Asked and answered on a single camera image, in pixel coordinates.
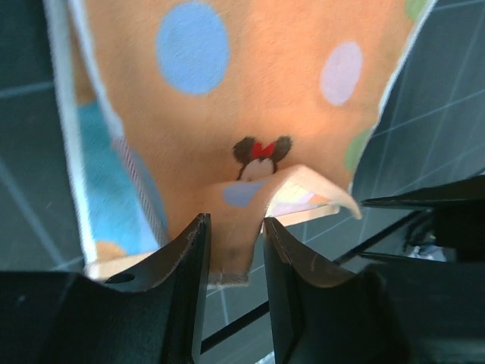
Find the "polka dot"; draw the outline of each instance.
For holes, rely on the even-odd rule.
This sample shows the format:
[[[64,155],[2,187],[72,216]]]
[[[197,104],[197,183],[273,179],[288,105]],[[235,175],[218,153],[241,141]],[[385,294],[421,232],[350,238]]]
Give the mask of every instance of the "polka dot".
[[[263,185],[264,181],[231,184],[224,188],[222,197],[232,207],[248,207],[252,198]]]
[[[362,152],[367,145],[367,141],[371,137],[372,129],[366,129],[357,135],[346,150],[345,166],[348,171],[354,172],[357,169],[358,161],[361,158]]]
[[[320,77],[321,92],[334,105],[343,105],[354,92],[361,74],[362,52],[356,42],[344,42],[336,47]]]
[[[184,2],[170,10],[156,38],[164,79],[190,95],[211,92],[224,78],[230,57],[226,27],[209,4]]]
[[[409,19],[416,21],[424,9],[427,0],[406,0],[406,15]]]

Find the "minnie mouse head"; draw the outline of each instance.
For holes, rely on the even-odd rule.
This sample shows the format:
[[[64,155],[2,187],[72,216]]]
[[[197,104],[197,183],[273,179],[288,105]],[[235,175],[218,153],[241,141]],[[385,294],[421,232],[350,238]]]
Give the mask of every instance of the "minnie mouse head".
[[[266,147],[256,138],[247,136],[233,147],[234,158],[242,164],[237,180],[249,182],[274,174],[278,170],[277,163],[285,158],[291,146],[289,136],[281,136]]]

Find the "folded towel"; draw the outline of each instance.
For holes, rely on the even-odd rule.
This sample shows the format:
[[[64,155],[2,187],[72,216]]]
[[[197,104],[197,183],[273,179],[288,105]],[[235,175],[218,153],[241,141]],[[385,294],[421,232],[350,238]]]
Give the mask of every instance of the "folded towel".
[[[360,217],[346,191],[434,2],[69,0],[88,70],[78,99],[92,84],[98,103],[86,107],[101,109],[136,190],[127,201],[140,198],[158,246],[158,197],[135,151],[166,238],[210,213],[211,283],[244,283],[268,213],[345,206]],[[132,253],[121,235],[108,242]]]

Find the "blue fabric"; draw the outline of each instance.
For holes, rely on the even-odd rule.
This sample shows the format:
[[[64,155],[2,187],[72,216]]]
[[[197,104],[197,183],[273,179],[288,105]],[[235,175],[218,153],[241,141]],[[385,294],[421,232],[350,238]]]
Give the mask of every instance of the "blue fabric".
[[[78,115],[94,240],[116,243],[128,255],[156,250],[158,244],[146,222],[130,177],[111,147],[108,128],[98,103],[80,107]]]

